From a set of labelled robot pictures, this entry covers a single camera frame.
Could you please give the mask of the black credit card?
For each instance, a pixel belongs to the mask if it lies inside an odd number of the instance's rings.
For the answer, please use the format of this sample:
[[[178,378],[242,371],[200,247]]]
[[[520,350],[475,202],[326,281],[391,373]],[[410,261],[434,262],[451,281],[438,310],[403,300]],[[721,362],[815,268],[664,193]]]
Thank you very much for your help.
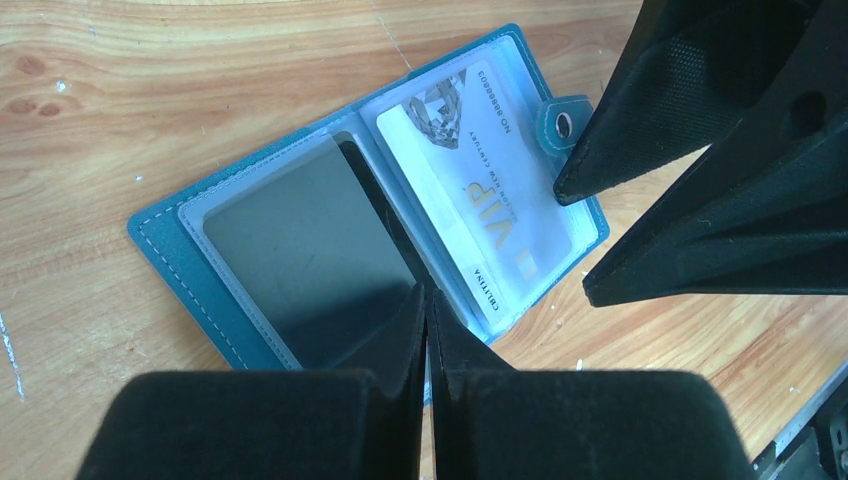
[[[352,134],[208,213],[203,233],[300,367],[331,368],[431,286]]]

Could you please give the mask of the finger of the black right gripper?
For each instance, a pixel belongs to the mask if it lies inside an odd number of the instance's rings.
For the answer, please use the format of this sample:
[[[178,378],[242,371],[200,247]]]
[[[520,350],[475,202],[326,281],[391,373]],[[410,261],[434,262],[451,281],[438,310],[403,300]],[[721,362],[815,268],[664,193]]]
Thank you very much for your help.
[[[817,1],[645,1],[553,191],[571,205],[708,146],[772,85]]]
[[[584,279],[610,306],[847,291],[847,5],[820,6],[761,100]]]

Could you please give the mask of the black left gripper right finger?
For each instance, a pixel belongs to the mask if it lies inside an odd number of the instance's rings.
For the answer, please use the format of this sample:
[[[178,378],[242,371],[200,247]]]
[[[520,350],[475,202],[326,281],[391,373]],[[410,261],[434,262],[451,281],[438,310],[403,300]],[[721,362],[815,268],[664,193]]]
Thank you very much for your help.
[[[434,291],[426,314],[440,479],[750,479],[724,401],[696,374],[519,370]]]

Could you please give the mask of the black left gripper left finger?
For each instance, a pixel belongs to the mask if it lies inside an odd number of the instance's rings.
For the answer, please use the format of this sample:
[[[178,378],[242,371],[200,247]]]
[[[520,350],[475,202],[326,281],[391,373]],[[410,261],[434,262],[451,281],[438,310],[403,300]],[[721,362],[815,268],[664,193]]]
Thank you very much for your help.
[[[160,371],[116,395],[81,479],[415,479],[426,291],[331,369]]]

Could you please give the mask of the teal leather card holder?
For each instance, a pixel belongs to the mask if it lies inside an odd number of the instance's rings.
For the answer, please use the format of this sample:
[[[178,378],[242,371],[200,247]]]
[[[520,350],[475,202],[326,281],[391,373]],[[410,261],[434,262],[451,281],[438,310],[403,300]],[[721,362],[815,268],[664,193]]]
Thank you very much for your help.
[[[508,91],[528,146],[551,172],[543,190],[567,214],[577,242],[570,263],[549,287],[521,316],[497,327],[488,323],[376,126],[379,114],[480,60],[492,65]],[[203,221],[241,191],[281,172],[336,134],[348,132],[432,278],[431,286],[422,286],[441,290],[462,324],[481,342],[490,344],[608,237],[609,227],[595,198],[564,207],[553,192],[555,178],[592,112],[584,95],[553,96],[520,28],[508,24],[139,211],[130,218],[127,230],[232,367],[301,369],[270,327],[260,322],[246,295],[237,291],[232,274],[203,233]]]

